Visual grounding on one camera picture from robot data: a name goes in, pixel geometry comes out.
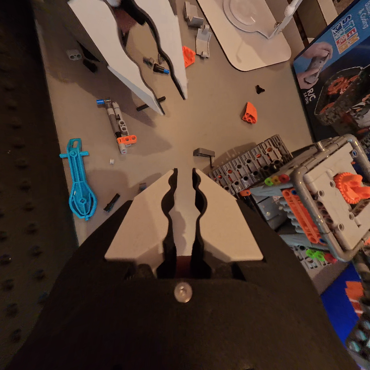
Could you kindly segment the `grey curved panel piece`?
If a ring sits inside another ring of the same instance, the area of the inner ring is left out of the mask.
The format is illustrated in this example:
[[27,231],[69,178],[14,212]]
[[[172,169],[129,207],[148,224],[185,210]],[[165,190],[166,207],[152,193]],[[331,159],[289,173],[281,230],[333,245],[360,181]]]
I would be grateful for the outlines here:
[[200,27],[197,31],[196,37],[196,55],[201,58],[209,58],[210,56],[210,38],[211,38],[210,27],[208,24]]

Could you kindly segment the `toy vehicle product box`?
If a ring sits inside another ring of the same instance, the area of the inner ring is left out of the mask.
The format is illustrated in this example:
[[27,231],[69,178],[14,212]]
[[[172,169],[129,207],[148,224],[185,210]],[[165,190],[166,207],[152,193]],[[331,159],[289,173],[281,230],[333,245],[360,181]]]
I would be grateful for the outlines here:
[[353,1],[293,62],[316,141],[352,134],[369,146],[369,1]]

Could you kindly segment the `person's right hand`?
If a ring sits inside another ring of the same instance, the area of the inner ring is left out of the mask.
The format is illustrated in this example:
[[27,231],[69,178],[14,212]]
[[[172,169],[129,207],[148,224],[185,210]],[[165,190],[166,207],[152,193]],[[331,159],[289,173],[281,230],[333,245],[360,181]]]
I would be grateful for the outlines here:
[[192,278],[191,256],[177,256],[175,278]]

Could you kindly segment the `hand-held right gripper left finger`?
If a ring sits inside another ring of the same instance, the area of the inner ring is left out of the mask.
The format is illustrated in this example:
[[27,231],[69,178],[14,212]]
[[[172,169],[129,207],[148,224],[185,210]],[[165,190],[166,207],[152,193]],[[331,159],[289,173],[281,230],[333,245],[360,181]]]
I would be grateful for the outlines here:
[[107,261],[161,265],[176,269],[177,248],[170,211],[175,203],[178,169],[171,169],[137,195],[128,208],[106,254]]

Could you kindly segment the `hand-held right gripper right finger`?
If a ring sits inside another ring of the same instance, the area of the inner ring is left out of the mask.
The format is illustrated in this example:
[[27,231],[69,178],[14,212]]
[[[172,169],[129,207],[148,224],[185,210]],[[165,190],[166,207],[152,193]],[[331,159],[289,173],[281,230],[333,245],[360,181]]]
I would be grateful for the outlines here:
[[263,254],[237,199],[196,168],[192,169],[192,185],[199,212],[192,263],[262,261]]

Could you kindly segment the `long black pin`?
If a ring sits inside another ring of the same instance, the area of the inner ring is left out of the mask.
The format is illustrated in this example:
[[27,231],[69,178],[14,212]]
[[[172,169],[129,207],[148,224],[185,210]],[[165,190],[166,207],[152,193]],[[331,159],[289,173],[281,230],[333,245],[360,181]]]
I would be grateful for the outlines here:
[[116,193],[113,198],[111,199],[111,201],[108,202],[108,204],[104,207],[104,211],[105,212],[110,212],[114,205],[117,203],[117,201],[119,200],[120,198],[120,194]]

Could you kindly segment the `orange beam with black axle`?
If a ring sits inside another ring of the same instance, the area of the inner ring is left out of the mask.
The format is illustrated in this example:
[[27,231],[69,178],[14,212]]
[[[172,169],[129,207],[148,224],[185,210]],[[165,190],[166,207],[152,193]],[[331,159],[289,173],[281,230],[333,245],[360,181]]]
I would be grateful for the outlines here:
[[119,104],[110,98],[97,99],[98,106],[104,106],[117,142],[118,150],[121,155],[127,154],[127,148],[136,144],[137,136],[130,135],[126,122],[123,119],[123,114]]

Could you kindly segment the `grey angular panel piece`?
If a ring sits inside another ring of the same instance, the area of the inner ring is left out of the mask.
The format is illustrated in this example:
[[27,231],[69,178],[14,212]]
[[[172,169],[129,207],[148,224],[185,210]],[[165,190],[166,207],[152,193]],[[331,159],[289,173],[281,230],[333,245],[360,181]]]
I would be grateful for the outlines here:
[[204,18],[199,16],[197,6],[189,1],[184,3],[183,16],[189,27],[201,28],[203,26]]

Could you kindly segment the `white book stand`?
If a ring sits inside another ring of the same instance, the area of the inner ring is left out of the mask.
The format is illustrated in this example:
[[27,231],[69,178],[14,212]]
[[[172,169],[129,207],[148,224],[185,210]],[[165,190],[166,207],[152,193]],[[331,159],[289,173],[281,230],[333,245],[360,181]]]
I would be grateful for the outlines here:
[[200,0],[198,4],[226,58],[247,72],[286,62],[291,48],[283,29],[291,23],[302,1],[283,1],[276,20],[267,1]]

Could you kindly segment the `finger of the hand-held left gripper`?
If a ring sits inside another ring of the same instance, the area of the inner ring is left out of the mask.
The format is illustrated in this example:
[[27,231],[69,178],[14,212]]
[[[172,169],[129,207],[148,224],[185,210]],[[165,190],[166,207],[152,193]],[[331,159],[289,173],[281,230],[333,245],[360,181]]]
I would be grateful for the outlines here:
[[73,0],[68,5],[107,62],[107,68],[138,98],[160,115],[164,111],[142,78],[137,63],[126,53],[110,5],[100,0]]
[[171,78],[181,97],[186,100],[188,80],[175,1],[136,0],[135,6],[153,31],[158,52],[168,64]]

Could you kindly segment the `grey orange tracked toy vehicle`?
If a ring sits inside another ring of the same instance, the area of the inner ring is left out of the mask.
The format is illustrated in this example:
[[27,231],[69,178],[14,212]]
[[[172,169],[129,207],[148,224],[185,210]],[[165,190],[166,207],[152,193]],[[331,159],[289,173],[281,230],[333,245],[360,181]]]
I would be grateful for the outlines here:
[[231,195],[254,198],[272,228],[277,219],[293,229],[280,237],[318,287],[352,263],[359,288],[347,283],[359,323],[346,340],[351,357],[369,369],[369,158],[353,135],[319,141],[293,156],[279,135],[207,175]]

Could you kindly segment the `orange curved brick piece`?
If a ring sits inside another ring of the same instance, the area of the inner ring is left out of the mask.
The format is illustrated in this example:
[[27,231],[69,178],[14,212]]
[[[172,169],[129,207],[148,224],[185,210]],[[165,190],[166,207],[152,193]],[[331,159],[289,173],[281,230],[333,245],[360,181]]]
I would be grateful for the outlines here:
[[247,102],[245,113],[242,117],[244,122],[249,124],[256,124],[257,123],[257,109],[251,102]]

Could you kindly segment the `orange pin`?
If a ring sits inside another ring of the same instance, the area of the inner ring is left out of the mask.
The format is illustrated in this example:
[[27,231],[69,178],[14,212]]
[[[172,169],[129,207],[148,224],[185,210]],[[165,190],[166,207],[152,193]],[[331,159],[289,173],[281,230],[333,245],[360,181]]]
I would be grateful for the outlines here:
[[182,52],[183,52],[183,60],[184,60],[185,68],[195,63],[195,55],[196,55],[195,51],[193,51],[192,49],[186,46],[183,46]]

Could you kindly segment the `teal plastic separator tool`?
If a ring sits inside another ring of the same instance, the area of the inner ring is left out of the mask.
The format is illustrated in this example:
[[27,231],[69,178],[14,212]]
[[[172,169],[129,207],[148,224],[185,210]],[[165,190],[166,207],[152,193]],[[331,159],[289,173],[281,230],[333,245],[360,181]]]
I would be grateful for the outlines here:
[[72,187],[69,195],[69,206],[79,219],[88,221],[95,213],[97,199],[87,183],[83,157],[89,155],[82,150],[80,138],[70,139],[66,146],[66,153],[60,158],[68,160]]

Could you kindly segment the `long black axle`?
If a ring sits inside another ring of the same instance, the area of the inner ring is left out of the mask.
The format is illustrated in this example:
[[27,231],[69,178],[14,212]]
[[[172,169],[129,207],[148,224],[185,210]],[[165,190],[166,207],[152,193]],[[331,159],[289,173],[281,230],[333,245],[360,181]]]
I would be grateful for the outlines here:
[[[157,100],[158,100],[159,103],[162,103],[162,102],[164,102],[166,100],[166,97],[165,96],[162,96],[162,97],[158,98]],[[149,108],[149,106],[147,104],[143,104],[143,105],[137,107],[136,110],[138,112],[140,112],[140,111],[145,110],[147,108]]]

